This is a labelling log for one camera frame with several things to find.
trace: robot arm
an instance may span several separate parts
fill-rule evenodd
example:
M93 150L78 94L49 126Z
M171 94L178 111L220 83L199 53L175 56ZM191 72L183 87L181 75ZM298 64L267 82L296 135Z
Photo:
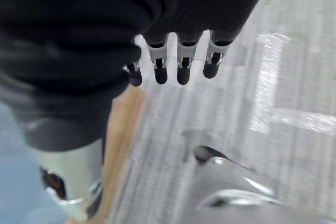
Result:
M221 152L199 146L199 162L178 224L335 224L331 219L290 208L272 188Z
M111 101L141 83L143 34L165 83L166 35L179 37L186 84L198 39L212 30L204 75L213 78L258 0L1 0L0 99L35 152L45 189L71 217L98 209Z

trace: gray carpet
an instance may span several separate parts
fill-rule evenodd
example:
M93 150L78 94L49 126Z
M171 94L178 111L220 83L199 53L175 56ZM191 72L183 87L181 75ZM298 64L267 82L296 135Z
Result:
M148 98L108 222L173 223L201 143L254 170L282 202L335 218L335 14L336 0L260 0L213 80L202 75L202 37L184 87L176 37L163 86L143 47Z

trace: black sleeve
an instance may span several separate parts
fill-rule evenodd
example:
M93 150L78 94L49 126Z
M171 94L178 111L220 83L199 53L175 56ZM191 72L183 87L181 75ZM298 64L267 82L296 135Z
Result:
M138 60L136 34L220 30L233 41L258 0L0 0L0 100L34 148L104 138L111 101Z

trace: metal bracket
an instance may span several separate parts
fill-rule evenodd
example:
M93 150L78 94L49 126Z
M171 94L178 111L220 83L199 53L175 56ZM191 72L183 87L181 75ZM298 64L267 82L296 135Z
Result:
M139 68L140 68L140 66L139 66L139 61L134 61L134 62L133 62L133 66L134 66L134 71L137 72L137 71L139 70ZM124 66L122 67L122 69L123 69L124 71L128 72L128 73L130 72L130 68L129 68L128 65L124 65Z
M189 59L189 64L187 68L191 67L193 60L195 59L196 48L197 43L193 46L183 46L179 41L177 42L177 65L179 68L183 68L183 58Z
M222 63L222 60L224 58L224 56L226 55L230 45L227 46L217 46L216 44L214 44L213 40L213 32L210 32L210 39L209 39L209 43L208 43L208 49L206 52L206 62L208 64L212 63L212 59L214 56L214 53L220 54L219 56L219 60L217 61L217 65L220 65Z
M156 48L156 47L151 47L147 45L154 69L159 68L156 64L157 59L162 59L162 68L166 68L167 66L167 39L168 39L168 36L166 37L163 47Z

